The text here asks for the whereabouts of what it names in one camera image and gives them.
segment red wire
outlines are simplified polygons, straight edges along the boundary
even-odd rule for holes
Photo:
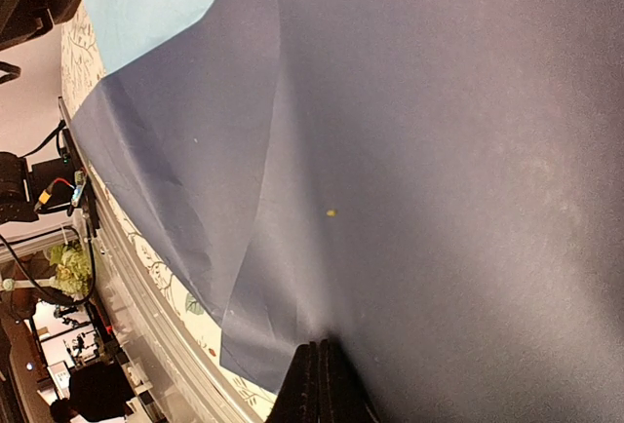
[[[63,184],[65,184],[65,185],[67,185],[67,186],[71,187],[72,189],[74,188],[74,186],[72,186],[72,185],[69,183],[69,181],[68,181],[67,179],[63,178],[63,177],[58,177],[57,179],[55,179],[54,181],[52,181],[52,184],[54,185],[54,184],[56,184],[56,183],[58,183],[58,182],[62,182]]]

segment floral pattern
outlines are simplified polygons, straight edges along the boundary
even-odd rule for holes
[[[62,27],[61,73],[62,94],[71,116],[75,114],[89,92],[106,72],[99,55],[98,44],[89,15],[81,6],[74,19]],[[219,366],[221,330],[201,304],[172,273],[162,258],[143,238],[135,225],[110,194],[97,171],[90,167],[96,184],[104,189],[107,202],[115,213],[128,242],[171,306],[201,349],[219,367],[236,392],[263,420],[275,402],[275,396],[253,383]]]

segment purple-gray sheet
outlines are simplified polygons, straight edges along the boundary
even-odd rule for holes
[[[619,421],[623,58],[624,0],[216,0],[72,128],[235,372],[331,336],[385,421]]]

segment white wall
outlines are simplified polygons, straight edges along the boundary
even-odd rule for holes
[[[0,60],[21,67],[18,80],[0,85],[0,151],[23,155],[35,148],[59,123],[60,28],[42,38],[0,52]],[[29,163],[57,156],[54,144]],[[36,223],[0,226],[6,237],[20,237],[58,226],[64,213],[46,215]]]

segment person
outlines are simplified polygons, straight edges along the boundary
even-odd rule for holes
[[[126,402],[135,393],[117,364],[98,362],[75,371],[69,379],[69,399],[50,405],[56,423],[68,423],[82,416],[85,420],[105,421],[132,413]]]
[[[35,280],[49,279],[57,272],[57,267],[55,265],[50,265],[50,261],[46,259],[44,253],[41,251],[22,258],[21,263]],[[2,275],[2,280],[26,280],[26,277],[18,268],[17,263],[13,260],[0,264],[0,275]],[[53,297],[63,297],[64,299],[71,300],[71,298],[62,295],[62,293],[55,288],[44,288],[44,290]],[[50,301],[51,298],[49,295],[44,295],[36,288],[16,288],[14,291],[2,291],[0,293],[0,301],[2,301],[2,307],[4,307],[12,317],[25,320],[31,318],[35,314],[37,302],[40,299],[46,302]]]

